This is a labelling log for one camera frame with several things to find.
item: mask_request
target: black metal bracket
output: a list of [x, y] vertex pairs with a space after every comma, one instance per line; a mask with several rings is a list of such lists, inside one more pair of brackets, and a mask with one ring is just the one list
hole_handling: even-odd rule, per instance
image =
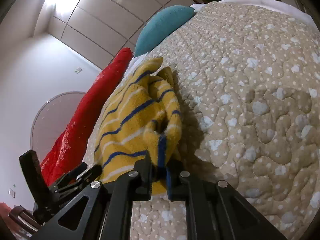
[[[55, 194], [69, 199], [73, 196], [69, 193], [73, 186], [96, 175], [95, 172], [85, 174], [81, 180], [66, 185], [83, 167], [79, 166], [77, 171], [57, 180], [48, 194], [52, 203], [59, 203], [51, 194], [55, 188], [58, 188]], [[116, 181], [80, 184], [77, 186], [80, 192], [57, 210], [31, 239], [129, 239], [132, 202], [150, 199], [152, 182], [159, 174], [167, 181], [169, 199], [186, 202], [188, 240], [254, 240], [257, 236], [260, 240], [286, 239], [226, 181], [220, 180], [216, 184], [202, 181], [185, 171], [182, 162], [177, 160], [169, 161], [166, 172], [156, 172], [147, 154], [145, 159], [135, 163], [133, 171], [122, 174]], [[38, 216], [42, 212], [48, 213], [47, 209], [38, 209]]]
[[36, 208], [34, 209], [33, 216], [40, 225], [51, 219], [102, 173], [101, 166], [94, 165], [76, 180], [77, 176], [87, 169], [87, 164], [81, 163], [47, 187], [42, 177], [39, 160], [35, 151], [27, 151], [19, 157], [19, 161], [28, 187], [35, 199]]

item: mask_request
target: quilted bedspread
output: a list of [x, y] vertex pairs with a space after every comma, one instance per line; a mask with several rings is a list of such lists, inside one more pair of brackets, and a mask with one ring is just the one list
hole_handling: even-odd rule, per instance
[[[288, 239], [320, 206], [319, 42], [288, 15], [212, 2], [146, 57], [175, 75], [186, 169], [226, 180]], [[135, 202], [131, 239], [186, 239], [184, 203]]]

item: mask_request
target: blue pillow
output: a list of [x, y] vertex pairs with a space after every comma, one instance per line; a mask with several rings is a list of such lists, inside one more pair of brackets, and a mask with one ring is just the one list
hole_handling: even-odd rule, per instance
[[154, 15], [139, 35], [134, 56], [138, 57], [152, 51], [167, 36], [193, 17], [194, 10], [192, 7], [173, 5]]

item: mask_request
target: silver bolt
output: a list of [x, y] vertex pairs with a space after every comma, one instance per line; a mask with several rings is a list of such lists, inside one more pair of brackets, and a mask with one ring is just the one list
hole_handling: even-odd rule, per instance
[[99, 181], [94, 181], [94, 182], [91, 182], [90, 186], [92, 188], [98, 188], [100, 187], [101, 183]]
[[187, 178], [187, 177], [190, 176], [190, 173], [187, 172], [187, 171], [182, 171], [182, 172], [180, 172], [180, 176], [183, 177], [183, 178]]
[[218, 186], [219, 187], [227, 187], [228, 186], [228, 182], [226, 182], [225, 180], [220, 180], [218, 182]]
[[129, 171], [129, 176], [132, 177], [132, 178], [137, 177], [138, 174], [139, 174], [139, 172], [137, 172], [137, 171]]

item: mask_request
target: wall switch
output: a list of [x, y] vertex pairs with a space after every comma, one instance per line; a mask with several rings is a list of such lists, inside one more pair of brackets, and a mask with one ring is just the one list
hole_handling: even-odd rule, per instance
[[76, 73], [76, 74], [79, 74], [79, 73], [81, 72], [81, 70], [82, 70], [82, 68], [79, 67], [79, 68], [77, 68], [77, 69], [75, 70], [75, 73]]
[[11, 197], [15, 198], [16, 197], [16, 193], [15, 191], [13, 191], [13, 189], [9, 189], [9, 194]]

